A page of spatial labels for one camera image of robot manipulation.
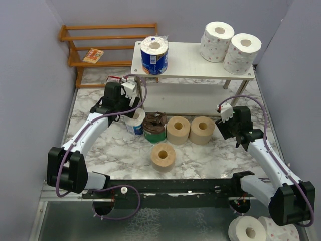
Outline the dotted roll on floor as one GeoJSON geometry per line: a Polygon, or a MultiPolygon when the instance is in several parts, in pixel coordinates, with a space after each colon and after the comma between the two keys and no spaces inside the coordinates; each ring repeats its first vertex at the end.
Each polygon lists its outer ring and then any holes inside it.
{"type": "Polygon", "coordinates": [[[264,216],[258,220],[266,231],[266,241],[300,241],[297,228],[293,224],[278,226],[271,218],[264,216]]]}

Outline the orange snack packet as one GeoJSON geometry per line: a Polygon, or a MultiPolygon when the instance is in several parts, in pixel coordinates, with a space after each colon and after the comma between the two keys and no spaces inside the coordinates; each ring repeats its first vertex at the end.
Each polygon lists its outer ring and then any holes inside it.
{"type": "Polygon", "coordinates": [[[85,63],[96,64],[104,52],[102,50],[91,48],[83,57],[82,61],[85,63]]]}

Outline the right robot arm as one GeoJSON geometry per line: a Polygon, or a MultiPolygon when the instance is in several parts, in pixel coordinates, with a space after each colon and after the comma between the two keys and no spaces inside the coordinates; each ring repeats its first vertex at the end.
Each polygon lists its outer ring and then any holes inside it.
{"type": "Polygon", "coordinates": [[[260,129],[253,128],[250,109],[224,103],[217,107],[221,118],[215,122],[224,139],[235,138],[261,166],[270,183],[252,172],[235,173],[230,190],[235,196],[249,193],[263,203],[278,226],[314,220],[315,187],[303,182],[280,159],[260,129]]]}

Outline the brown roll green wrapper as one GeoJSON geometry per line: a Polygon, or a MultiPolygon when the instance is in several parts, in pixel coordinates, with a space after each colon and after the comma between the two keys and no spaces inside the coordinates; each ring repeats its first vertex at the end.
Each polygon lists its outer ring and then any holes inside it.
{"type": "Polygon", "coordinates": [[[145,138],[151,143],[158,143],[166,138],[167,115],[162,112],[149,113],[145,116],[142,127],[145,138]]]}

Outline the white roll on floor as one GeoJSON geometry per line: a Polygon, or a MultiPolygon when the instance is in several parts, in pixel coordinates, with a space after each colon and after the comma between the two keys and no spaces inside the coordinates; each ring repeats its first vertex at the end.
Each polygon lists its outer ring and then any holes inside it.
{"type": "Polygon", "coordinates": [[[230,240],[266,241],[266,231],[256,218],[240,216],[230,223],[228,237],[230,240]]]}

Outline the white dotted roll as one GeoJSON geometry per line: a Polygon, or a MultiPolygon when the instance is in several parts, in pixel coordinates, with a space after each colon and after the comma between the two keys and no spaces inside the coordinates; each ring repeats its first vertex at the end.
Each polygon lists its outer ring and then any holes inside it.
{"type": "Polygon", "coordinates": [[[232,37],[223,67],[234,75],[246,74],[261,49],[262,43],[254,35],[239,33],[232,37]]]}
{"type": "Polygon", "coordinates": [[[220,21],[208,23],[201,37],[201,56],[210,62],[223,61],[234,34],[233,27],[228,23],[220,21]]]}

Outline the blue roll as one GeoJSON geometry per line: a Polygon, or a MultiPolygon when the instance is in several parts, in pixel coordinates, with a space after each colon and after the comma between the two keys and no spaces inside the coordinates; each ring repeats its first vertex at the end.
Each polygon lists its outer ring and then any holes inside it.
{"type": "Polygon", "coordinates": [[[141,63],[145,73],[163,74],[168,67],[168,36],[148,36],[140,43],[141,63]]]}
{"type": "Polygon", "coordinates": [[[145,111],[141,108],[138,108],[133,118],[129,118],[127,116],[124,117],[124,122],[126,124],[127,131],[133,135],[142,135],[143,127],[142,123],[145,118],[145,111]]]}

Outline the red white small box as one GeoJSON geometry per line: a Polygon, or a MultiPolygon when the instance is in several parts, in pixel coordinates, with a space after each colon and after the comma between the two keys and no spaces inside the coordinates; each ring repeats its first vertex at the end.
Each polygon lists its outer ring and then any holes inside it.
{"type": "Polygon", "coordinates": [[[117,77],[117,76],[112,76],[109,75],[106,79],[107,83],[111,83],[111,82],[115,82],[115,83],[122,83],[122,78],[121,77],[117,77]]]}

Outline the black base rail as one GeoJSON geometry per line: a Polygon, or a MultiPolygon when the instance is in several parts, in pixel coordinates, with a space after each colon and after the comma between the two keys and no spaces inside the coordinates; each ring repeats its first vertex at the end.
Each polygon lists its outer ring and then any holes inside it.
{"type": "Polygon", "coordinates": [[[116,209],[227,208],[229,198],[243,195],[240,178],[248,175],[253,172],[234,173],[229,179],[108,180],[108,191],[88,191],[82,198],[116,209]]]}

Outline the tan paper roll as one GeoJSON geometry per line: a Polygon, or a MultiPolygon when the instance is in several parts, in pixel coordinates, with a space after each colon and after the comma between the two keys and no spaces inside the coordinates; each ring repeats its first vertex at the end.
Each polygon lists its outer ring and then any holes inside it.
{"type": "Polygon", "coordinates": [[[176,153],[172,145],[158,143],[153,147],[150,158],[154,169],[160,172],[168,172],[175,165],[176,153]]]}
{"type": "Polygon", "coordinates": [[[212,119],[205,116],[196,117],[191,124],[189,139],[196,145],[205,145],[210,141],[214,129],[215,123],[212,119]]]}
{"type": "Polygon", "coordinates": [[[174,116],[167,123],[167,140],[174,145],[184,144],[190,133],[190,122],[181,116],[174,116]]]}

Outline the tan paper roll front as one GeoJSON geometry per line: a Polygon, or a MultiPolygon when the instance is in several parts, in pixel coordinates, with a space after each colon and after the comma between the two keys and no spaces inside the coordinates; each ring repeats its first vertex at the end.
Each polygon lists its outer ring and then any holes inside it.
{"type": "Polygon", "coordinates": [[[168,172],[175,165],[176,153],[172,145],[158,143],[153,147],[150,158],[154,169],[160,172],[168,172]]]}

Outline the white two-tier shelf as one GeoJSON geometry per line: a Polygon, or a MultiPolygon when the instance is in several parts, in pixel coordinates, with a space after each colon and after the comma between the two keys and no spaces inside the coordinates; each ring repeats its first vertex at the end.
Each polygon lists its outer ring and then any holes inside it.
{"type": "Polygon", "coordinates": [[[170,43],[167,70],[157,76],[158,83],[148,82],[147,87],[140,90],[147,95],[143,104],[145,112],[219,116],[216,107],[230,96],[230,82],[241,82],[236,92],[240,95],[254,79],[252,68],[243,75],[233,75],[221,62],[205,60],[199,48],[198,43],[170,43]]]}

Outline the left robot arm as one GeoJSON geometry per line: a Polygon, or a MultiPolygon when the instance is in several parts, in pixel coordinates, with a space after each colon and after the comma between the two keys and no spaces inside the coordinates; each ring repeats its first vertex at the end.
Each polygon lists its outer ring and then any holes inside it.
{"type": "Polygon", "coordinates": [[[93,190],[100,198],[110,194],[108,177],[88,172],[85,157],[113,121],[122,115],[133,117],[140,106],[140,98],[130,96],[124,84],[106,84],[104,95],[91,107],[81,129],[63,146],[52,147],[48,152],[47,184],[56,188],[58,197],[64,197],[60,190],[64,190],[65,195],[93,190]]]}

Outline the blue roll front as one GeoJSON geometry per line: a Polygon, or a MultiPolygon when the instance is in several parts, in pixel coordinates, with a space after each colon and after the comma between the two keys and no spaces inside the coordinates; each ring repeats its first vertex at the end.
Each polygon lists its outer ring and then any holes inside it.
{"type": "Polygon", "coordinates": [[[163,74],[168,67],[168,36],[148,36],[140,43],[141,63],[145,73],[163,74]]]}

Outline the orange wooden rack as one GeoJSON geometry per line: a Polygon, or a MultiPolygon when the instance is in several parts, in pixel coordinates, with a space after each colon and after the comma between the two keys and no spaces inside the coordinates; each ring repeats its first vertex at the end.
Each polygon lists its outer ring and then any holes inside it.
{"type": "Polygon", "coordinates": [[[105,36],[71,36],[70,31],[84,31],[84,30],[118,30],[118,29],[153,29],[153,34],[158,34],[158,24],[129,24],[129,25],[88,25],[88,26],[66,26],[63,25],[60,29],[58,38],[60,42],[67,42],[69,44],[68,66],[75,67],[77,70],[76,88],[103,88],[104,84],[90,84],[83,85],[82,78],[86,68],[108,68],[108,67],[130,67],[131,61],[98,61],[95,64],[83,62],[80,57],[80,51],[90,51],[92,46],[77,47],[75,41],[98,41],[98,40],[138,40],[147,37],[147,34],[134,35],[105,35],[105,36]]]}

